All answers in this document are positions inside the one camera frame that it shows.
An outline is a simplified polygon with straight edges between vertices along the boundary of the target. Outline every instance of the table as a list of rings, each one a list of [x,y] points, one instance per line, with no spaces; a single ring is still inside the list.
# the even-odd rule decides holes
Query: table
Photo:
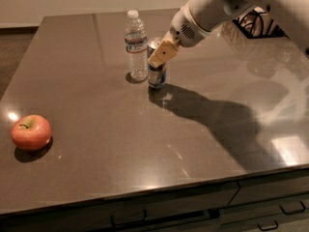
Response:
[[[175,12],[140,12],[149,38]],[[198,187],[222,191],[211,204],[224,207],[243,202],[241,181],[308,167],[309,63],[288,38],[247,40],[224,23],[183,48],[154,91],[129,80],[125,20],[43,19],[0,102],[2,218]],[[36,154],[10,139],[28,114],[53,128]]]

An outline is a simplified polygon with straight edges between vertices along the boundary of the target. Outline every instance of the floor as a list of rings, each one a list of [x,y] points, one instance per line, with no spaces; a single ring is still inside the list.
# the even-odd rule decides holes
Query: floor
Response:
[[[0,100],[3,97],[15,70],[17,69],[24,53],[26,52],[34,33],[4,34],[0,31]],[[280,224],[276,232],[307,232],[309,219]]]

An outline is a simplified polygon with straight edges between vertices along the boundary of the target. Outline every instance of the bottle label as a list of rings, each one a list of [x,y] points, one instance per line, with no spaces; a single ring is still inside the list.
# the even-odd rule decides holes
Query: bottle label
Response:
[[[125,42],[128,53],[140,53],[147,49],[147,37],[141,39],[125,38]]]

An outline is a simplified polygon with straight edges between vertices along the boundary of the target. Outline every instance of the cabinet handle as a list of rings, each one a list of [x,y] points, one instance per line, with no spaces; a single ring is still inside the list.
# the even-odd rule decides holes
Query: cabinet handle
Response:
[[[266,228],[263,228],[259,223],[258,223],[258,227],[259,227],[259,229],[261,230],[261,231],[270,231],[270,230],[275,230],[275,229],[277,229],[278,227],[279,227],[279,224],[278,224],[278,222],[275,220],[274,221],[274,225],[273,226],[268,226],[268,227],[266,227]]]
[[[124,222],[124,223],[116,223],[114,216],[111,216],[110,222],[111,222],[111,224],[114,228],[116,228],[116,227],[119,228],[119,227],[127,227],[127,226],[132,226],[132,225],[144,223],[146,221],[146,219],[147,219],[147,211],[143,210],[143,217],[139,220]]]
[[[280,205],[280,209],[287,216],[306,212],[306,210],[307,210],[306,206],[301,201],[299,201],[299,203],[301,205],[301,208],[297,209],[297,210],[294,210],[294,211],[291,211],[291,212],[286,212],[281,205]]]

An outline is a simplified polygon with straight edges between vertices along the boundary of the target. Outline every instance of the cabinet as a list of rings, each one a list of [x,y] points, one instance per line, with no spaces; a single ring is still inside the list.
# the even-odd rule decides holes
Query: cabinet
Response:
[[[0,217],[0,230],[148,231],[217,219],[239,190],[236,182],[179,188],[130,198],[92,200]]]

